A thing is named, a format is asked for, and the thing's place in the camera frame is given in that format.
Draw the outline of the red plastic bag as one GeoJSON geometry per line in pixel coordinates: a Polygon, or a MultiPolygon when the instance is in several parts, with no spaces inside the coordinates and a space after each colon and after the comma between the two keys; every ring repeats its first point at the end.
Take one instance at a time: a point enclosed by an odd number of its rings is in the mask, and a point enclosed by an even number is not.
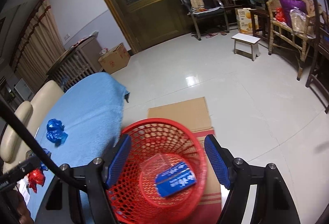
{"type": "Polygon", "coordinates": [[[35,169],[30,172],[28,175],[28,187],[33,190],[34,193],[37,193],[37,185],[44,186],[45,176],[40,169],[35,169]]]}

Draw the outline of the blue plastic bag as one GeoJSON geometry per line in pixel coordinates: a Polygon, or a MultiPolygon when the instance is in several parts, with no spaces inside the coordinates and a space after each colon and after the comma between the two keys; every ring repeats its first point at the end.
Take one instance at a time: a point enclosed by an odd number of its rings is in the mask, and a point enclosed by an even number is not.
{"type": "Polygon", "coordinates": [[[65,132],[65,126],[60,120],[50,119],[47,122],[47,139],[53,143],[56,147],[59,147],[65,143],[68,134],[65,132]]]}

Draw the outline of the blue carton box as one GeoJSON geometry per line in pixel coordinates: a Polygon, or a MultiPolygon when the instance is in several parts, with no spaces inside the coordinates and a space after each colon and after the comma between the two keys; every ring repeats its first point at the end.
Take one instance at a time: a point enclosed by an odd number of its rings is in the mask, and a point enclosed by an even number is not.
{"type": "Polygon", "coordinates": [[[166,198],[196,184],[197,179],[187,163],[179,162],[157,174],[154,183],[160,197],[166,198]]]}

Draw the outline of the red plastic trash basket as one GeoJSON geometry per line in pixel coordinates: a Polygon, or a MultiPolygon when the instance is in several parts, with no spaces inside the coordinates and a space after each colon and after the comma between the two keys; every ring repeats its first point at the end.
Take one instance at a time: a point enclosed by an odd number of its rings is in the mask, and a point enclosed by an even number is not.
{"type": "Polygon", "coordinates": [[[205,152],[185,126],[164,118],[135,122],[122,130],[132,140],[131,151],[117,183],[107,196],[120,223],[183,223],[204,193],[207,176],[205,152]],[[175,194],[161,197],[156,176],[185,163],[196,177],[175,194]]]}

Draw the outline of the beige leather sofa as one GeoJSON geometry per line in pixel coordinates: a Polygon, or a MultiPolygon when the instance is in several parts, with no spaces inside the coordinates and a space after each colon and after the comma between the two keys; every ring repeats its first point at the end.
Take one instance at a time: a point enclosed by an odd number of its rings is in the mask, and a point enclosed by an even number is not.
{"type": "MultiPolygon", "coordinates": [[[[51,80],[40,88],[31,101],[20,104],[15,116],[35,137],[46,115],[63,95],[64,91],[51,80]]],[[[29,150],[30,147],[7,126],[1,140],[1,159],[4,161],[2,172],[5,173],[23,162],[29,150]]]]}

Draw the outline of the blue tablecloth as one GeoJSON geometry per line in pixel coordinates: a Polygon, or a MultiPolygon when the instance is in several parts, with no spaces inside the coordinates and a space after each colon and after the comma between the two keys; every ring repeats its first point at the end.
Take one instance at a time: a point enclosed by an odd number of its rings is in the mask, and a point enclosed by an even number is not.
{"type": "Polygon", "coordinates": [[[57,165],[80,167],[104,156],[119,141],[124,103],[129,91],[110,74],[98,72],[79,81],[45,116],[36,140],[57,165]],[[67,134],[59,146],[46,137],[51,119],[60,120],[67,134]]]}

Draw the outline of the flat brown cardboard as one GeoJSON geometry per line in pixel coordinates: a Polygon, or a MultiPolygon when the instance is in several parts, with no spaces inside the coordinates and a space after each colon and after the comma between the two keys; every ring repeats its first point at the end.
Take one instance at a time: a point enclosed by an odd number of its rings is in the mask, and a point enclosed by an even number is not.
{"type": "MultiPolygon", "coordinates": [[[[206,135],[215,133],[204,97],[150,108],[148,117],[166,118],[181,123],[194,133],[201,145],[204,145],[206,135]]],[[[206,160],[206,163],[206,187],[194,214],[208,218],[221,212],[221,187],[210,161],[206,160]]]]}

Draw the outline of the beige striped curtain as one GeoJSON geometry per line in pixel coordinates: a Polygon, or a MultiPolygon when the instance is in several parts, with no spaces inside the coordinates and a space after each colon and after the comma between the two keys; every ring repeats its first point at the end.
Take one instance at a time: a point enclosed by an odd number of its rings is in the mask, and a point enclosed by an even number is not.
{"type": "Polygon", "coordinates": [[[9,66],[37,92],[64,51],[50,1],[39,0],[18,36],[9,66]]]}

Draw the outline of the brown cardboard box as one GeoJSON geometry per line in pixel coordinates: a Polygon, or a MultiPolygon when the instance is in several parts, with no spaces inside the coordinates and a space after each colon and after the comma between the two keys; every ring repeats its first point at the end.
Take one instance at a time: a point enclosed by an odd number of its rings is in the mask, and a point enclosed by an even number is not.
{"type": "Polygon", "coordinates": [[[131,56],[124,44],[120,43],[112,49],[104,48],[98,62],[105,72],[113,74],[114,72],[125,68],[128,65],[130,57],[131,56]]]}

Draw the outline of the white small stool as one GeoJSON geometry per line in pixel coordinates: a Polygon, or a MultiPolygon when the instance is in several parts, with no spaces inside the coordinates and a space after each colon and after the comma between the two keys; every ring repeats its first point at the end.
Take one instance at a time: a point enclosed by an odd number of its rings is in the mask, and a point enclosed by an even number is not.
{"type": "Polygon", "coordinates": [[[252,61],[255,61],[257,57],[260,56],[260,50],[259,50],[259,42],[260,38],[254,37],[248,34],[242,34],[237,33],[231,37],[231,39],[234,41],[234,49],[233,53],[246,56],[252,61]],[[236,43],[241,43],[243,45],[246,45],[250,48],[250,52],[242,51],[241,49],[237,49],[236,43]]]}

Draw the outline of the wicker chair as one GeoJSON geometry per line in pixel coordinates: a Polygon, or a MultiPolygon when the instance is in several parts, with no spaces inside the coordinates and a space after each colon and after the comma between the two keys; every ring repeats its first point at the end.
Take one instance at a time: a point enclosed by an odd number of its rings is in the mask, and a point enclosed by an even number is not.
{"type": "Polygon", "coordinates": [[[315,40],[315,9],[321,6],[312,0],[268,0],[266,5],[270,17],[268,55],[275,48],[298,53],[297,80],[300,80],[315,40]]]}

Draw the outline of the orange printed carton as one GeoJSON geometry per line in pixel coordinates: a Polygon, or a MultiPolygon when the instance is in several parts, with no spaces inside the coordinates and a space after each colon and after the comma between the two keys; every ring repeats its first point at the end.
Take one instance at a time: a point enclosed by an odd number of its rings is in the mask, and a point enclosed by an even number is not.
{"type": "Polygon", "coordinates": [[[251,15],[251,11],[253,9],[251,8],[236,8],[235,9],[235,15],[237,20],[237,27],[238,31],[242,34],[253,34],[253,25],[252,25],[252,19],[255,21],[255,28],[257,29],[258,24],[258,16],[251,15]]]}

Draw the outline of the purple cushion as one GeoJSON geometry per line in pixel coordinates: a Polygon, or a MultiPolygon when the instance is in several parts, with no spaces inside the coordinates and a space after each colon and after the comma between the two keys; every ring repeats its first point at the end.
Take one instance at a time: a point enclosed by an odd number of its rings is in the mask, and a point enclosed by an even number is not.
{"type": "Polygon", "coordinates": [[[286,23],[289,27],[292,27],[290,11],[298,8],[301,12],[307,14],[307,6],[303,0],[279,0],[283,9],[286,23]]]}

